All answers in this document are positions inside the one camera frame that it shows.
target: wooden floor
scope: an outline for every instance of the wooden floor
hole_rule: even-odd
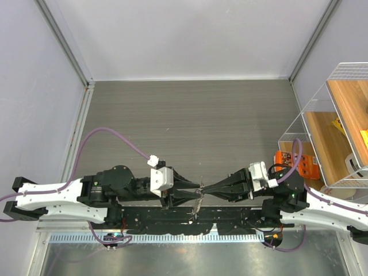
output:
[[[187,179],[209,185],[252,162],[272,165],[277,141],[297,114],[287,80],[97,82],[83,136],[113,128]],[[97,133],[77,175],[117,164],[136,177],[149,176],[141,156],[113,135]],[[227,202],[205,197],[210,204]]]

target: yellow object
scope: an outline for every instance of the yellow object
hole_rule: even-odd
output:
[[[366,144],[366,147],[368,149],[368,130],[361,131],[361,135],[362,135],[364,143]]]
[[[346,133],[345,133],[345,131],[344,131],[344,129],[343,129],[343,126],[342,126],[342,124],[341,124],[341,122],[340,122],[339,117],[337,117],[335,121],[332,121],[332,124],[333,124],[333,125],[334,125],[338,130],[340,130],[340,131],[341,131],[341,133],[342,133],[342,134],[344,134],[344,135],[345,135],[345,137],[346,137]]]

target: white cable connector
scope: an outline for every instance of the white cable connector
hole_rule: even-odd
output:
[[[147,164],[149,164],[151,167],[156,167],[158,163],[159,158],[156,155],[151,155],[147,161]]]

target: white wall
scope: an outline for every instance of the white wall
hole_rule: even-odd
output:
[[[368,1],[343,0],[295,80],[302,107],[340,62],[368,62]]]
[[[289,77],[329,2],[52,1],[95,81]]]
[[[17,176],[60,180],[83,87],[34,1],[0,1],[0,37],[1,197]],[[0,223],[1,275],[25,275],[35,229]]]

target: orange box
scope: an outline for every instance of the orange box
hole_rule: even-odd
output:
[[[291,152],[277,151],[274,156],[274,164],[283,164],[289,167],[294,165]],[[282,167],[275,167],[275,171],[281,171]],[[320,170],[317,158],[310,155],[302,155],[298,165],[298,172],[304,178],[320,179]]]

